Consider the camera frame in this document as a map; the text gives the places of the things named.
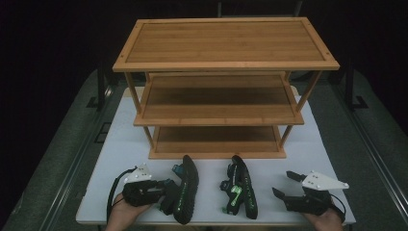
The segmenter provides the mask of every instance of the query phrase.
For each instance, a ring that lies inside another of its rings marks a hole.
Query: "white table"
[[[181,160],[149,160],[149,143],[142,127],[132,125],[135,118],[135,106],[130,96],[122,97],[108,137],[89,180],[87,193],[79,207],[76,220],[82,224],[105,224],[106,204],[115,178],[124,170],[147,163],[153,180],[179,178],[171,171]],[[271,187],[286,195],[303,195],[300,183],[289,179],[286,171],[308,174],[318,171],[337,179],[336,173],[327,157],[308,103],[302,109],[305,125],[295,126],[285,143],[287,159],[245,159],[252,179],[252,187],[258,202],[258,218],[245,216],[244,205],[236,216],[223,214],[228,196],[219,189],[221,181],[227,180],[227,167],[231,160],[194,160],[199,173],[198,192],[195,198],[194,213],[189,225],[264,225],[288,226],[306,225],[308,221],[299,213],[288,212],[282,200],[276,198]],[[285,126],[279,128],[283,133]],[[116,193],[123,188],[123,180],[117,186]],[[356,220],[341,190],[331,191],[346,207],[345,223]],[[153,206],[138,218],[139,224],[174,224],[179,225],[173,215],[166,216]]]

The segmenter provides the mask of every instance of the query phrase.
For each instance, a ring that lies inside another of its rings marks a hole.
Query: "dark background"
[[[290,1],[226,1],[224,14],[291,13]],[[138,18],[216,17],[217,1],[0,0],[0,227],[24,191],[78,90],[101,65],[107,76]],[[408,4],[305,0],[341,66],[362,72],[408,134]]]

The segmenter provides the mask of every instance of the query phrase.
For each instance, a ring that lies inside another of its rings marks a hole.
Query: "shelf tier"
[[[156,127],[150,159],[286,158],[276,126]]]
[[[149,73],[136,126],[303,124],[284,71]]]

